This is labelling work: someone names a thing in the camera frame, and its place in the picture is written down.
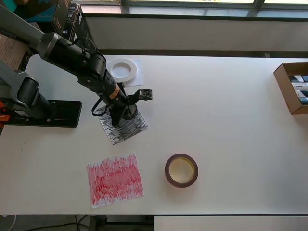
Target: black box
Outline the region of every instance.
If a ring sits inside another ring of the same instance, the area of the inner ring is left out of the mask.
[[[74,22],[66,22],[62,37],[70,42],[75,42],[75,40],[80,37],[80,34],[78,33]]]
[[[29,23],[37,23],[44,33],[62,34],[71,0],[30,0],[18,6],[15,14]]]
[[[68,15],[67,15],[66,23],[71,23],[71,22],[75,23],[75,31],[77,33],[78,38],[86,37],[86,38],[90,39],[91,41],[93,41],[90,30],[88,28],[87,21],[83,17],[83,13],[82,13],[82,9],[81,9],[80,4],[77,4],[77,3],[70,4],[69,9],[68,9]],[[88,41],[87,39],[82,39],[82,43],[80,43],[78,41],[77,45],[81,48],[85,47],[89,50],[94,49],[91,42]]]

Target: cardboard box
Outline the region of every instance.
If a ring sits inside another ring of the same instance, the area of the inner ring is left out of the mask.
[[[78,38],[86,37],[93,41],[87,21],[83,17],[80,4],[72,3],[69,6],[66,23],[69,24],[72,22],[75,23],[74,28]],[[81,48],[93,49],[91,42],[86,39],[81,40],[81,42],[78,41],[76,44]]]
[[[15,14],[29,23],[37,23],[44,33],[62,34],[71,0],[29,0]]]
[[[80,37],[74,22],[67,21],[64,26],[62,37],[70,42],[74,42],[77,37]]]
[[[32,55],[27,45],[0,34],[0,59],[12,70],[24,71]]]
[[[308,113],[308,105],[302,105],[289,76],[305,76],[307,74],[308,63],[283,63],[274,72],[285,102],[293,115]]]

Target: red scribbled paper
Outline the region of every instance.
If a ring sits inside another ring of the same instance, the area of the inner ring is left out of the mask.
[[[92,208],[143,196],[135,153],[87,166]]]

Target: wall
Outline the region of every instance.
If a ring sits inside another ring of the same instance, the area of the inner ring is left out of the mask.
[[[308,51],[308,22],[93,18],[99,49]]]

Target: wire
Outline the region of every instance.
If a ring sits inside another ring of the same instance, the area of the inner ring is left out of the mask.
[[[85,218],[86,216],[87,216],[87,215],[84,215],[84,216],[79,220],[79,222],[77,223],[76,231],[78,231],[79,225],[82,225],[82,224],[81,224],[82,219]]]
[[[14,215],[15,217],[14,217],[14,221],[13,221],[13,224],[11,225],[11,227],[9,228],[9,230],[8,231],[10,231],[12,228],[13,228],[13,226],[14,226],[14,224],[15,224],[15,222],[16,222],[16,217],[17,217],[17,215]]]
[[[64,225],[43,226],[43,227],[38,227],[38,228],[29,229],[29,230],[25,230],[25,231],[33,231],[33,230],[40,230],[40,229],[47,229],[47,228],[57,228],[57,227],[68,226],[68,225],[77,225],[77,227],[78,227],[78,225],[80,225],[80,226],[89,228],[88,226],[83,225],[83,224],[68,223],[68,224],[64,224]]]
[[[78,222],[77,222],[77,218],[76,218],[76,215],[74,215],[75,216],[75,221],[76,221],[76,224],[78,224]],[[80,228],[78,227],[78,230],[80,231]]]
[[[94,53],[96,53],[97,52],[97,46],[94,44],[94,42],[91,40],[91,39],[89,39],[89,38],[87,38],[87,37],[80,37],[80,38],[77,38],[74,42],[72,42],[72,44],[69,44],[69,45],[67,45],[68,47],[70,47],[70,46],[73,46],[73,45],[75,45],[79,40],[81,40],[81,39],[86,39],[86,40],[88,40],[91,44],[92,44],[92,46],[94,47]]]
[[[95,103],[95,105],[92,108],[92,115],[94,116],[102,116],[107,112],[107,109],[109,108],[110,104],[106,105],[105,110],[103,113],[94,113],[94,111],[96,110],[97,106],[100,104],[100,102],[103,100],[103,96],[101,96],[98,101]]]

